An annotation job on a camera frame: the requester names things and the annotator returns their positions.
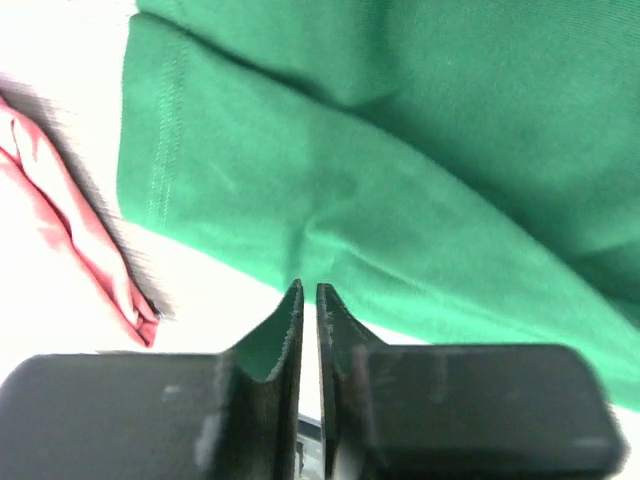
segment red cloth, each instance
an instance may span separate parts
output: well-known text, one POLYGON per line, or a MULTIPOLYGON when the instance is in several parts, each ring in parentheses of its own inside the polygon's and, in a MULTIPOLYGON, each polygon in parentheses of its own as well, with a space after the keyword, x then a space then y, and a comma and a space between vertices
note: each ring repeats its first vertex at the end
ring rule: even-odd
POLYGON ((0 312, 4 342, 66 342, 52 351, 126 349, 123 329, 150 347, 158 326, 47 137, 2 99, 0 312))

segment black clip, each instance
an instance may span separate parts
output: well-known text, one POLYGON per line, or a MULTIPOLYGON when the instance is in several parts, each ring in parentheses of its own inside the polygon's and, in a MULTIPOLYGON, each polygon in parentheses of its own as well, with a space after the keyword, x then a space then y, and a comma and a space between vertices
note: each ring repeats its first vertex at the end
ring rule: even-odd
POLYGON ((219 355, 26 361, 0 389, 0 478, 577 480, 619 466, 623 441, 573 351, 388 345, 330 285, 317 307, 321 429, 298 418, 296 281, 219 355))

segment stitching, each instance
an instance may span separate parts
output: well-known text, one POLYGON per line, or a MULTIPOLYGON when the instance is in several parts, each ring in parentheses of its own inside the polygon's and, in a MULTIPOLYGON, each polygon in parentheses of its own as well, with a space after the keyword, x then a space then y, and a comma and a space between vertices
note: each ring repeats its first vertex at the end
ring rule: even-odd
MULTIPOLYGON (((177 10, 175 0, 169 0, 171 14, 177 10)), ((151 188, 147 197, 147 221, 153 223, 152 215, 158 218, 161 214, 162 199, 160 198, 165 185, 166 167, 169 157, 169 138, 171 130, 171 112, 175 100, 175 69, 177 66, 177 53, 173 37, 169 36, 166 44, 167 54, 162 62, 162 83, 160 85, 160 105, 158 107, 160 120, 158 125, 158 146, 153 161, 151 173, 151 188)))
POLYGON ((164 195, 162 195, 162 214, 161 214, 161 226, 164 227, 167 223, 167 211, 169 209, 169 200, 171 197, 171 187, 173 185, 173 178, 175 176, 175 164, 178 156, 178 147, 180 146, 180 142, 182 140, 182 107, 184 105, 184 76, 185 76, 185 68, 184 68, 184 59, 187 54, 187 44, 186 42, 182 42, 180 47, 180 53, 177 56, 175 68, 178 69, 177 74, 177 82, 178 82, 178 93, 176 95, 176 99, 174 102, 174 119, 175 119, 175 127, 174 127, 174 136, 173 136, 173 148, 171 155, 167 156, 165 159, 165 168, 164 174, 166 174, 166 182, 165 175, 163 175, 163 187, 166 184, 164 195))

